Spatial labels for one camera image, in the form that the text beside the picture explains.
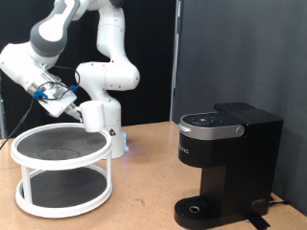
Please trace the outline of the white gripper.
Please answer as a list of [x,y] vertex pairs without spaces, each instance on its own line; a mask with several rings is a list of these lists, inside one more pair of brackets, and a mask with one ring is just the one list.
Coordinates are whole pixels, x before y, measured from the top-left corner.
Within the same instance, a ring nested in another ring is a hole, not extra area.
[[65,111],[68,115],[74,115],[76,120],[83,121],[82,114],[79,113],[79,110],[73,104],[77,96],[67,88],[38,90],[37,99],[40,105],[53,117],[57,118]]

